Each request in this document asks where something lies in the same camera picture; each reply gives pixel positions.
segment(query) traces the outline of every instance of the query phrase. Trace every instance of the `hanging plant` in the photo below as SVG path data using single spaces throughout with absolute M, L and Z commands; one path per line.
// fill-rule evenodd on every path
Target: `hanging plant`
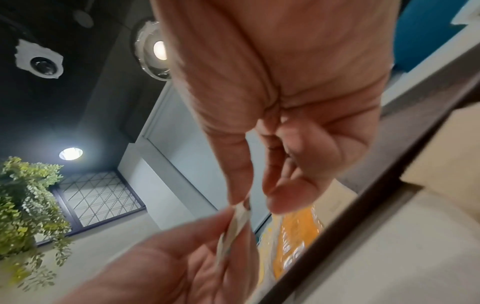
M 48 187 L 62 176 L 62 166 L 30 164 L 10 157 L 0 171 L 0 259 L 11 273 L 10 281 L 25 291 L 53 285 L 56 274 L 43 265 L 35 236 L 53 242 L 55 260 L 62 266 L 70 256 L 65 234 L 70 224 Z

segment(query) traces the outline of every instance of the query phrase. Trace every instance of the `black ceiling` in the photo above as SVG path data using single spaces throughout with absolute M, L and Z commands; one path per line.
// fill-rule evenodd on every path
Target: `black ceiling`
M 138 136 L 165 84 L 141 70 L 130 46 L 132 29 L 152 17 L 149 0 L 96 0 L 90 29 L 73 19 L 87 2 L 0 0 L 0 159 L 105 170 Z M 64 73 L 43 79 L 17 68 L 19 39 L 60 53 Z M 60 160 L 70 146 L 83 156 Z

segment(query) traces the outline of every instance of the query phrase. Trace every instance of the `hand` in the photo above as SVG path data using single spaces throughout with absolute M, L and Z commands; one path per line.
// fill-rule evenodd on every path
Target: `hand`
M 249 224 L 233 243 L 229 261 L 217 267 L 215 260 L 232 216 L 229 208 L 147 239 L 59 304 L 244 303 L 259 274 Z
M 266 146 L 274 213 L 313 203 L 371 145 L 399 0 L 151 0 L 173 80 L 222 168 L 232 204 Z

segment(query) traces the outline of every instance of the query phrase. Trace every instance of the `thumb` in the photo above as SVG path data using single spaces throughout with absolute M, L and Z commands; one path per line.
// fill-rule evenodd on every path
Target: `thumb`
M 254 166 L 245 134 L 207 134 L 207 139 L 226 179 L 228 201 L 245 200 L 254 182 Z
M 233 215 L 234 209 L 229 207 L 215 215 L 156 234 L 139 246 L 161 250 L 180 258 L 204 244 L 218 240 L 227 230 Z

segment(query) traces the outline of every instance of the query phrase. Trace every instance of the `white wall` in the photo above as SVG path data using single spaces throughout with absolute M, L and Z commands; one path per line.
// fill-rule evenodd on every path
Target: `white wall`
M 72 237 L 73 244 L 70 247 L 73 254 L 62 267 L 55 265 L 55 251 L 50 250 L 50 246 L 45 246 L 42 248 L 45 251 L 44 265 L 57 273 L 55 285 L 29 292 L 14 286 L 0 288 L 0 302 L 2 304 L 51 304 L 72 288 L 94 276 L 119 253 L 158 231 L 159 228 L 148 213 L 140 211 L 80 233 Z
M 160 229 L 169 229 L 195 219 L 145 162 L 135 144 L 128 145 L 118 170 L 145 204 L 149 215 Z

